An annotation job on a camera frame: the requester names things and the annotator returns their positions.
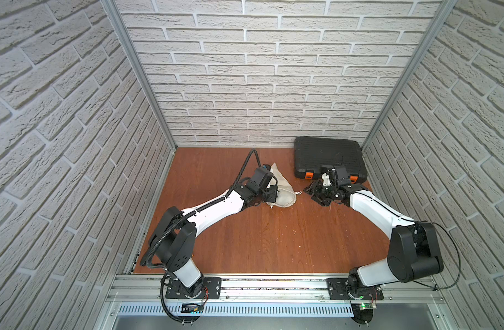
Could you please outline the beige linen drawstring bag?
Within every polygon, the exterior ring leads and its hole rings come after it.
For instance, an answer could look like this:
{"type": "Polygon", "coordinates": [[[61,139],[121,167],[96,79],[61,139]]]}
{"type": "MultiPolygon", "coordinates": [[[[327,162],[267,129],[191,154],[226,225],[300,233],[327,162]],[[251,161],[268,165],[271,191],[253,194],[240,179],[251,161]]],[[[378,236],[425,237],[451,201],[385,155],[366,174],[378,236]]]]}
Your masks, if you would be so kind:
{"type": "Polygon", "coordinates": [[[297,201],[297,195],[301,195],[301,192],[295,192],[293,187],[287,181],[287,179],[281,174],[276,163],[271,166],[271,173],[273,178],[271,179],[268,188],[277,185],[277,197],[275,202],[267,202],[267,204],[272,208],[273,206],[280,208],[291,207],[297,201]]]}

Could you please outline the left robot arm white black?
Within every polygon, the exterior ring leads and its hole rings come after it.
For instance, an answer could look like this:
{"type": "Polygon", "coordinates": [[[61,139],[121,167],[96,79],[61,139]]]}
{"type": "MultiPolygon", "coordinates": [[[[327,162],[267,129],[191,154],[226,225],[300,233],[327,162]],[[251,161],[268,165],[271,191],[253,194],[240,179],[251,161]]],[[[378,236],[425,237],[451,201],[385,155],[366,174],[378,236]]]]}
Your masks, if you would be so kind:
{"type": "Polygon", "coordinates": [[[204,204],[184,210],[173,206],[150,236],[140,265],[166,270],[180,282],[187,296],[195,297],[204,288],[204,275],[192,259],[196,238],[231,215],[276,199],[277,178],[265,164],[252,177],[239,179],[228,191],[204,204]]]}

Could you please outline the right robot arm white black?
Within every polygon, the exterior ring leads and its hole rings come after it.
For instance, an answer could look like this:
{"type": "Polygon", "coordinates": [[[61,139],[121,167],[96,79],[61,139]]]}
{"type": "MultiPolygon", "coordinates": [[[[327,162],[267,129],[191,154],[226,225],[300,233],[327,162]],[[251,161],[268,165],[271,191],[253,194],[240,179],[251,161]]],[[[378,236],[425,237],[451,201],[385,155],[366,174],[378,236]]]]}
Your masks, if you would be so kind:
{"type": "Polygon", "coordinates": [[[350,207],[389,239],[387,257],[350,271],[345,288],[351,299],[376,300],[380,285],[409,283],[444,270],[435,226],[388,206],[363,184],[352,182],[344,167],[328,169],[304,192],[321,206],[334,202],[350,207]]]}

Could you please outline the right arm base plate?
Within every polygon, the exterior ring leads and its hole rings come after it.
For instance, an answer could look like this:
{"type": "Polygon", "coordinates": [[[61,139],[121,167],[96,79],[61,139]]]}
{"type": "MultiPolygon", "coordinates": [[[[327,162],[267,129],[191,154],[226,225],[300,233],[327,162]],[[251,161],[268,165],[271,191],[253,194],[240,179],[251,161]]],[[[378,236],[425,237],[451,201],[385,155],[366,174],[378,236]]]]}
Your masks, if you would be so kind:
{"type": "Polygon", "coordinates": [[[351,278],[329,278],[326,285],[330,300],[381,301],[384,299],[381,287],[367,287],[351,278]]]}

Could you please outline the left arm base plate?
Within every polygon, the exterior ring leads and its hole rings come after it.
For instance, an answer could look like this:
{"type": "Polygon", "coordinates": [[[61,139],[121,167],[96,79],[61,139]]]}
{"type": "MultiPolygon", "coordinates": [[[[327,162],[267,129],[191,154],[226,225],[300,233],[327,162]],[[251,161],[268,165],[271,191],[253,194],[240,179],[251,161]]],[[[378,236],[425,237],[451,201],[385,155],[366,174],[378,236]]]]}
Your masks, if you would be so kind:
{"type": "Polygon", "coordinates": [[[178,279],[170,279],[165,293],[166,299],[208,299],[220,298],[222,279],[201,277],[191,287],[186,287],[178,279]]]}

